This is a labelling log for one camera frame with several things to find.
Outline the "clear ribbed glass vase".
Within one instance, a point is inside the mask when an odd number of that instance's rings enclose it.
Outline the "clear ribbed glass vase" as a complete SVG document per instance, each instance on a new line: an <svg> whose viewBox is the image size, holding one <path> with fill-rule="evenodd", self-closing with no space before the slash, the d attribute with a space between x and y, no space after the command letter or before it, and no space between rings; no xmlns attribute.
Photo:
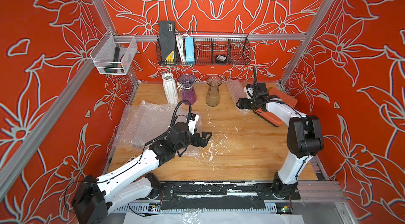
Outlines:
<svg viewBox="0 0 405 224"><path fill-rule="evenodd" d="M206 96L206 104L210 107L218 106L220 103L219 87L222 84L222 79L219 76L210 76L207 79L208 92Z"/></svg>

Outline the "bubble wrapped bundle rear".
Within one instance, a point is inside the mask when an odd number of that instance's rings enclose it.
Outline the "bubble wrapped bundle rear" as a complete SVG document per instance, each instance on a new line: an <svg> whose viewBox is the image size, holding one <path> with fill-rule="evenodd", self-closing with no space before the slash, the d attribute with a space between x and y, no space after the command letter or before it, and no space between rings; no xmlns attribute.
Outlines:
<svg viewBox="0 0 405 224"><path fill-rule="evenodd" d="M246 98L247 94L244 91L244 87L238 80L228 80L226 81L226 85L228 87L228 91L231 95L232 101L234 103L234 107L236 108L237 111L239 111L243 115L247 115L250 113L250 110L247 109L239 109L236 107L236 104L239 100L239 98Z"/></svg>

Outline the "clear acrylic wall bin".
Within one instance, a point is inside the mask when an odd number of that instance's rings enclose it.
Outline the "clear acrylic wall bin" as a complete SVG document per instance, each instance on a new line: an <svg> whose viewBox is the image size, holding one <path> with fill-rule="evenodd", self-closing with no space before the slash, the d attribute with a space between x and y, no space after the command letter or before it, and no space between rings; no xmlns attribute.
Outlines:
<svg viewBox="0 0 405 224"><path fill-rule="evenodd" d="M114 35L107 30L90 53L90 58L100 74L126 75L137 52L134 36Z"/></svg>

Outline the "dark green handled tool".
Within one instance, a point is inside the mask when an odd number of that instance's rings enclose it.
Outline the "dark green handled tool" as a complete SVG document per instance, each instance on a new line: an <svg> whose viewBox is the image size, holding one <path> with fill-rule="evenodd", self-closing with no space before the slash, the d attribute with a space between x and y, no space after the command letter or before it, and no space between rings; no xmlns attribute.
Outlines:
<svg viewBox="0 0 405 224"><path fill-rule="evenodd" d="M115 47L113 61L104 68L104 71L106 73L116 73L117 72L117 69L118 69L118 66L119 66L119 64L118 64L118 62L119 62L119 53L120 53L120 48Z"/></svg>

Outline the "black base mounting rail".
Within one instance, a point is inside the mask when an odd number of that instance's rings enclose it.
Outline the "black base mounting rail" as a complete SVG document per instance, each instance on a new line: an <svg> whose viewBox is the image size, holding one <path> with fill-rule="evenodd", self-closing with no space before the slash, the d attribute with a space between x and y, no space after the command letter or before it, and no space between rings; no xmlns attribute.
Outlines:
<svg viewBox="0 0 405 224"><path fill-rule="evenodd" d="M274 196L271 181L163 181L160 188L136 202L159 205L161 210L270 210L266 203L300 200L297 188L286 198Z"/></svg>

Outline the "orange plastic tool case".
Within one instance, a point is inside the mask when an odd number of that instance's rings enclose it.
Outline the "orange plastic tool case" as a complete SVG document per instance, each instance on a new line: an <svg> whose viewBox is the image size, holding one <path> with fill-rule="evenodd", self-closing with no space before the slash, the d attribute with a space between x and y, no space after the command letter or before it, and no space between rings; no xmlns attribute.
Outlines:
<svg viewBox="0 0 405 224"><path fill-rule="evenodd" d="M283 123L288 126L290 118L301 116L299 112L294 110L297 104L295 98L276 88L269 90L269 96L272 95L275 95L276 98L271 98L271 102L266 103L263 108L254 110L256 115L274 127L279 127Z"/></svg>

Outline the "light blue box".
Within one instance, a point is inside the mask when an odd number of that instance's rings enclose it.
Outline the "light blue box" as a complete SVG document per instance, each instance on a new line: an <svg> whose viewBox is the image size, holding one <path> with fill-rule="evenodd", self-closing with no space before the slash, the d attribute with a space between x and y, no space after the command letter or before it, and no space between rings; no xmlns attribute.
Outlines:
<svg viewBox="0 0 405 224"><path fill-rule="evenodd" d="M186 62L189 65L193 65L195 63L195 50L194 50L194 38L193 37L185 37L185 50L186 50Z"/></svg>

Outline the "purple blue glass vase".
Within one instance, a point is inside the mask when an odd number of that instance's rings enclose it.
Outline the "purple blue glass vase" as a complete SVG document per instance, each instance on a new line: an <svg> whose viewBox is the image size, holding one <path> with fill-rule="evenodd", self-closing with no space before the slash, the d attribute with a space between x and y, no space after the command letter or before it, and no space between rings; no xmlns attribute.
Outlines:
<svg viewBox="0 0 405 224"><path fill-rule="evenodd" d="M196 78L189 73L183 74L179 78L181 99L189 101L191 105L193 105L197 101L196 92L194 89L195 82Z"/></svg>

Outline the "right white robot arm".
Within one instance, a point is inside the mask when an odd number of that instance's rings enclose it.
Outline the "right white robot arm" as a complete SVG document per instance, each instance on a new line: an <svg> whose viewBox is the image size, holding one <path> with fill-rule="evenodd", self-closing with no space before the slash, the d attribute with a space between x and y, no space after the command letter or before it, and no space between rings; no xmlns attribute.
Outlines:
<svg viewBox="0 0 405 224"><path fill-rule="evenodd" d="M274 127L288 126L286 145L289 153L276 172L272 194L285 199L297 189L298 179L306 164L324 148L320 119L295 109L297 100L278 90L266 88L265 83L254 83L244 88L247 97L239 98L238 109L252 110Z"/></svg>

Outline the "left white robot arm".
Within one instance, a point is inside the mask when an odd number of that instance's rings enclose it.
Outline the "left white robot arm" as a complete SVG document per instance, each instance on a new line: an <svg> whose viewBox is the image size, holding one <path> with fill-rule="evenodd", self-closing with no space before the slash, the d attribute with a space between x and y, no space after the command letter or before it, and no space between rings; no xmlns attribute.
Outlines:
<svg viewBox="0 0 405 224"><path fill-rule="evenodd" d="M147 197L160 186L153 170L182 156L188 146L206 147L212 132L191 133L188 124L178 122L160 136L146 143L146 149L120 168L95 178L86 176L71 205L81 224L99 224L113 210L132 200Z"/></svg>

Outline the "black box with yellow label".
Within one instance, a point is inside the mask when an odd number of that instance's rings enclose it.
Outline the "black box with yellow label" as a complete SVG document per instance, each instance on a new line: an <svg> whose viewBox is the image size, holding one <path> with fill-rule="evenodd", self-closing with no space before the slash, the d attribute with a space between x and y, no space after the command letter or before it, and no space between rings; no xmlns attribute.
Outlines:
<svg viewBox="0 0 405 224"><path fill-rule="evenodd" d="M174 21L159 21L159 44L161 61L165 64L176 62L176 34Z"/></svg>

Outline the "white button control box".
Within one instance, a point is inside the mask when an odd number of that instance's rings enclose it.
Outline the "white button control box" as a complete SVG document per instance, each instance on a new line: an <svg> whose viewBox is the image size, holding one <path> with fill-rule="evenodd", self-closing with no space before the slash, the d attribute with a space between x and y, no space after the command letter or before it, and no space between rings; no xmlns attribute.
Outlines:
<svg viewBox="0 0 405 224"><path fill-rule="evenodd" d="M135 162L137 162L137 157L132 156L125 164L134 164Z"/></svg>

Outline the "white ribbed ceramic vase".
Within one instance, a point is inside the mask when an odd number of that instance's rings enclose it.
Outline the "white ribbed ceramic vase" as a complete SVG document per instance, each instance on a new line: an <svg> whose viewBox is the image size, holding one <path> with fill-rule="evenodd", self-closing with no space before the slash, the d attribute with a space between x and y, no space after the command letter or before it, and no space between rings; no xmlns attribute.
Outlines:
<svg viewBox="0 0 405 224"><path fill-rule="evenodd" d="M167 98L167 101L171 105L176 105L179 102L177 85L174 79L174 75L170 72L162 75L163 89Z"/></svg>

